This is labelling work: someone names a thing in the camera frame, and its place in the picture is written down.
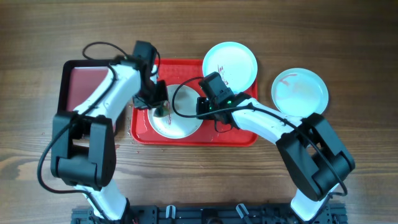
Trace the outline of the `green yellow sponge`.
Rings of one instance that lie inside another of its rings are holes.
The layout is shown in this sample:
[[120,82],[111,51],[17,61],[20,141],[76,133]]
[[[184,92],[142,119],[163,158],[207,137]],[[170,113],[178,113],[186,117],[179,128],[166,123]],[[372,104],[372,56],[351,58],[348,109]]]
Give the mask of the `green yellow sponge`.
[[170,115],[170,106],[163,105],[159,108],[156,108],[154,111],[154,117],[156,118],[163,118]]

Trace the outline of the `white plate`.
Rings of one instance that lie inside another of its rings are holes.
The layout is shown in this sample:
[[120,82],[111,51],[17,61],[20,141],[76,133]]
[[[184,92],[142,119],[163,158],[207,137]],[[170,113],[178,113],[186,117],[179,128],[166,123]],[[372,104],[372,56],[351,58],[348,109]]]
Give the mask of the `white plate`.
[[[182,139],[192,135],[202,124],[197,118],[184,118],[172,109],[172,97],[178,85],[167,86],[169,101],[165,104],[169,114],[163,117],[155,117],[155,109],[148,111],[148,119],[152,128],[161,136],[169,139]],[[196,113],[197,98],[200,95],[189,86],[183,86],[175,97],[175,109],[181,114],[193,115]]]

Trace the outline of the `mint plate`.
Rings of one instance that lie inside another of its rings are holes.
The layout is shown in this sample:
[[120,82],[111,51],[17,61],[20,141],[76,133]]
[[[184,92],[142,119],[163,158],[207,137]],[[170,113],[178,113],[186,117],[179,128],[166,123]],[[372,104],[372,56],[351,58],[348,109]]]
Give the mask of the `mint plate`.
[[222,42],[212,47],[202,63],[203,76],[218,72],[227,87],[238,94],[248,90],[257,77],[257,60],[245,45]]
[[290,68],[273,81],[271,98],[280,112],[305,118],[326,110],[329,92],[316,73],[305,68]]

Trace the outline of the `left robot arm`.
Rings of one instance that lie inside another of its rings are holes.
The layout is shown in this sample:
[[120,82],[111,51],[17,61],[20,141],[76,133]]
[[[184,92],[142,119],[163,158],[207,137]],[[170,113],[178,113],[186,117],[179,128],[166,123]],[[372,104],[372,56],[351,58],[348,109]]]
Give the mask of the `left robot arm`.
[[[106,75],[93,93],[67,110],[72,73],[102,68]],[[167,99],[159,80],[160,64],[142,60],[69,60],[63,66],[57,114],[53,118],[50,170],[54,177],[81,193],[93,207],[92,219],[101,223],[132,223],[129,200],[119,191],[114,125],[131,98],[138,110],[161,106]]]

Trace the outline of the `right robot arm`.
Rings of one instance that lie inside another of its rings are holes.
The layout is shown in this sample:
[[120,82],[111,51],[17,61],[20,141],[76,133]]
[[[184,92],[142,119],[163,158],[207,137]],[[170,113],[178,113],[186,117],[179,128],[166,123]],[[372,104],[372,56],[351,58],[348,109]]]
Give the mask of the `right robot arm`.
[[246,94],[220,105],[199,97],[196,112],[200,119],[222,121],[277,146],[297,187],[290,207],[300,221],[313,222],[337,195],[337,186],[343,189],[340,196],[347,195],[343,181],[354,170],[355,161],[322,115],[289,116]]

